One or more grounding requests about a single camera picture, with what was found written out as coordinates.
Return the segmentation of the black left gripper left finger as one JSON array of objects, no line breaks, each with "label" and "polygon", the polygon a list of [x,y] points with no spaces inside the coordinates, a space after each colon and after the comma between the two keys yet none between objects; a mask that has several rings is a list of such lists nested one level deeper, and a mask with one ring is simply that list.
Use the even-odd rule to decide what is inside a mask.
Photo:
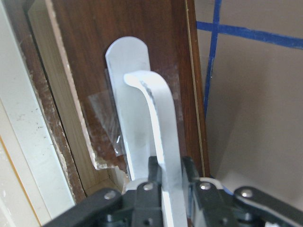
[{"label": "black left gripper left finger", "polygon": [[46,224],[47,227],[161,227],[161,169],[148,160],[148,180],[121,194],[104,188]]}]

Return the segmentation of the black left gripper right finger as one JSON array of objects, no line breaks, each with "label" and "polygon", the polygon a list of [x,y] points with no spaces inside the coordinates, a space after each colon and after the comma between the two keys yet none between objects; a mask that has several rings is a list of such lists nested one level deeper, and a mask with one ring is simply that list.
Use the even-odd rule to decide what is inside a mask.
[{"label": "black left gripper right finger", "polygon": [[190,157],[182,157],[187,216],[195,227],[301,227],[302,211],[250,186],[229,194],[213,178],[200,177]]}]

